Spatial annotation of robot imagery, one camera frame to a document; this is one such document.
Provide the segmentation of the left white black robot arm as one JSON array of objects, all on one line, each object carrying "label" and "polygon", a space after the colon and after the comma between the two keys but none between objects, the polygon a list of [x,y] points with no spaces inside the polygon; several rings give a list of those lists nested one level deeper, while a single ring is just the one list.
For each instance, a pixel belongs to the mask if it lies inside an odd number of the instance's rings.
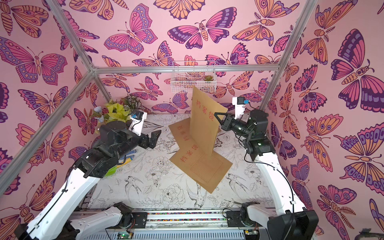
[{"label": "left white black robot arm", "polygon": [[123,203],[114,204],[80,220],[70,220],[70,216],[87,193],[115,166],[120,159],[136,147],[153,149],[157,145],[161,131],[150,135],[142,134],[143,122],[129,124],[112,121],[100,126],[101,138],[93,148],[85,151],[73,167],[59,192],[44,202],[44,209],[27,224],[20,224],[14,231],[18,240],[80,240],[109,227],[128,227],[132,222],[132,211]]}]

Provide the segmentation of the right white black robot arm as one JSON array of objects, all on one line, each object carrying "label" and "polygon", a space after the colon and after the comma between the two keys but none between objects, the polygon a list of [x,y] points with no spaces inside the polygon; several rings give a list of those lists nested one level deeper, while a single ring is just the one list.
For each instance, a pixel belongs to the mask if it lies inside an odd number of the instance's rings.
[{"label": "right white black robot arm", "polygon": [[240,208],[243,225],[265,228],[269,240],[316,239],[318,215],[305,207],[283,172],[276,150],[266,135],[268,114],[252,110],[245,122],[229,113],[216,112],[214,116],[222,130],[242,138],[245,156],[261,171],[275,205],[267,208],[256,202],[243,203]]}]

